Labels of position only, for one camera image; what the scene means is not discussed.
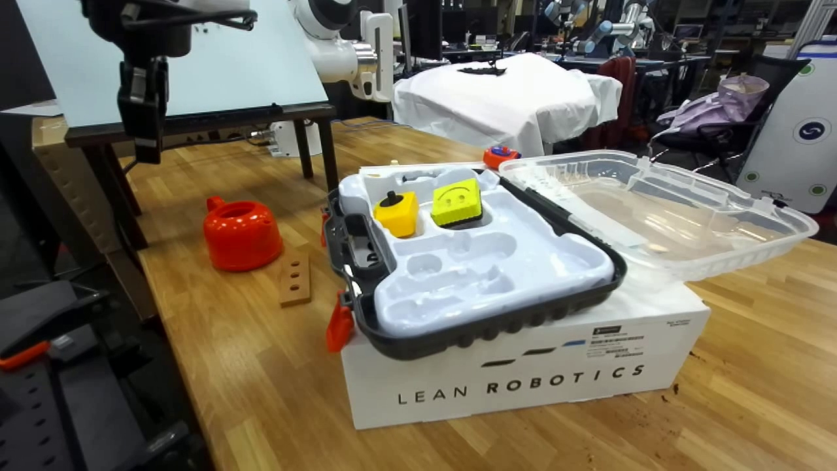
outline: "yellow part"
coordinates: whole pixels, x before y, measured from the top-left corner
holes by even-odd
[[[410,239],[418,230],[418,200],[413,192],[400,195],[392,206],[375,206],[375,221],[381,222],[394,239]]]
[[[432,218],[436,226],[456,226],[482,218],[482,189],[477,179],[435,189]]]

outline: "clear plastic lid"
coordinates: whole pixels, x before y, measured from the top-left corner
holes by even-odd
[[[500,175],[533,189],[626,256],[703,280],[762,264],[810,239],[816,222],[791,206],[627,153],[513,159]]]

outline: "small wooden block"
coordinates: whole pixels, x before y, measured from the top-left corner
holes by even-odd
[[[303,304],[311,300],[311,268],[308,252],[283,253],[279,270],[279,304]]]

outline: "white cardboard box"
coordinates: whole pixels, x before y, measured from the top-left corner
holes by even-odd
[[[394,362],[355,336],[342,370],[355,430],[669,387],[710,310],[642,264],[598,306],[544,328]]]

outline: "white cloth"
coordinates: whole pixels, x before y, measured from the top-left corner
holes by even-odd
[[[564,72],[540,55],[498,60],[502,75],[474,75],[459,64],[394,83],[394,123],[465,141],[508,143],[521,154],[550,154],[551,143],[615,120],[623,83]]]

